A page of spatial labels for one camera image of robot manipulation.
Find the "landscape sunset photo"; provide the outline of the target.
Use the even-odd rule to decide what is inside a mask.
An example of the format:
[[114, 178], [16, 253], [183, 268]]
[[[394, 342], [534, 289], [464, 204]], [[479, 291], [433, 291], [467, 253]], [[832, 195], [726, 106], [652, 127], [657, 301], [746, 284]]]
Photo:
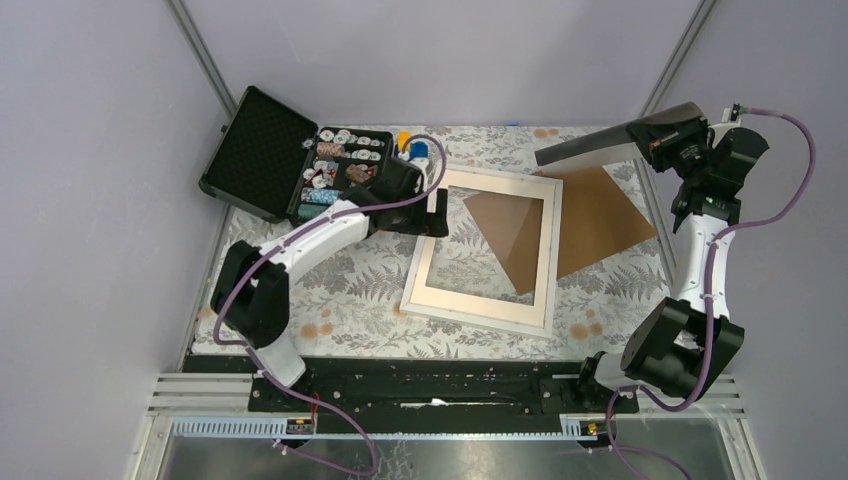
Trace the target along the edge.
[[652, 115], [599, 130], [537, 150], [535, 160], [547, 176], [642, 159], [642, 151], [630, 127], [671, 127], [689, 120], [705, 120], [701, 109], [686, 102]]

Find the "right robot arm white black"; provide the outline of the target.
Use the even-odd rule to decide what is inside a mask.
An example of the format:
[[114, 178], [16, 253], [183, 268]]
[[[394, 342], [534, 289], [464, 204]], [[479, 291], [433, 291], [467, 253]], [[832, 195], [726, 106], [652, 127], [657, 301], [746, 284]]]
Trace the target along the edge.
[[672, 169], [682, 185], [671, 211], [673, 231], [688, 241], [671, 293], [633, 332], [623, 352], [587, 358], [573, 386], [575, 402], [597, 412], [614, 391], [654, 387], [685, 409], [709, 389], [740, 350], [742, 327], [730, 320], [724, 285], [728, 251], [740, 225], [738, 193], [769, 149], [759, 133], [702, 118], [634, 121], [625, 128], [657, 172]]

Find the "brown backing board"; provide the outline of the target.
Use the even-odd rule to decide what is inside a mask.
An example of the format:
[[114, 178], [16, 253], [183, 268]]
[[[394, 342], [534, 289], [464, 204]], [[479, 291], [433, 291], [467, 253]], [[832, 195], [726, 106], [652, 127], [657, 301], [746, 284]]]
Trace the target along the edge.
[[[657, 235], [603, 168], [572, 171], [558, 178], [563, 181], [559, 278]], [[516, 292], [532, 292], [543, 202], [482, 192], [464, 204]]]

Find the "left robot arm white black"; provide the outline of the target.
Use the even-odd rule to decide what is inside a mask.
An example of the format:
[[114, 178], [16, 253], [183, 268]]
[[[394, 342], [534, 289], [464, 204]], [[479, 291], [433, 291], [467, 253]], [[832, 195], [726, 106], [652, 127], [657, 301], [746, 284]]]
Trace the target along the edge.
[[357, 164], [339, 169], [344, 190], [310, 187], [307, 206], [319, 213], [284, 236], [261, 246], [245, 241], [227, 251], [210, 307], [216, 313], [213, 339], [226, 344], [221, 328], [235, 332], [234, 344], [245, 347], [264, 376], [275, 381], [272, 398], [288, 411], [309, 401], [310, 385], [301, 376], [306, 365], [286, 329], [290, 289], [306, 273], [338, 251], [380, 232], [444, 238], [448, 192], [410, 161], [388, 158], [374, 171]]

